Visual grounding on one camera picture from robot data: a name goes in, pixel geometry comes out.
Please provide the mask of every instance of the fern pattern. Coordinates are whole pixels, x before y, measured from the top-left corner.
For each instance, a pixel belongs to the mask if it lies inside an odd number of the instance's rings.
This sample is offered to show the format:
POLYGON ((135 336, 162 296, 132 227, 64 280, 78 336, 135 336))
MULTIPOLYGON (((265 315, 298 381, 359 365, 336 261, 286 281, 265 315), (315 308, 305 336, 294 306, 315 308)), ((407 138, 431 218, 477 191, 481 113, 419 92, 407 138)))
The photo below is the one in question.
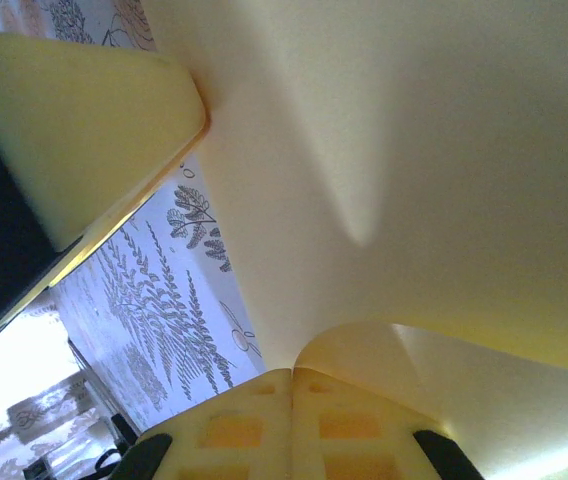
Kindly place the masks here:
MULTIPOLYGON (((191 383, 201 375, 206 376, 215 393, 219 393, 216 373, 232 387, 229 362, 217 352, 191 273, 188 270, 181 272, 188 279, 187 307, 176 283, 177 273, 173 271, 155 230, 149 222, 146 226, 155 248, 155 263, 159 263, 161 271, 151 271, 148 255, 126 228, 117 234, 125 240, 126 252, 112 238, 97 254, 111 314, 134 339, 136 348, 145 351, 153 365, 159 357, 169 385, 172 386, 177 378, 189 400, 192 399, 191 383)), ((126 349, 129 366, 153 406, 159 410, 167 398, 166 391, 146 358, 141 357, 136 348, 131 348, 126 349)))
POLYGON ((206 256, 222 263, 219 266, 220 271, 230 272, 231 262, 220 229, 216 226, 217 220, 210 212, 211 205, 208 200, 198 189, 185 185, 180 185, 174 194, 177 208, 166 212, 166 220, 173 227, 171 237, 188 238, 186 248, 194 249, 208 235, 210 238, 204 241, 206 256))

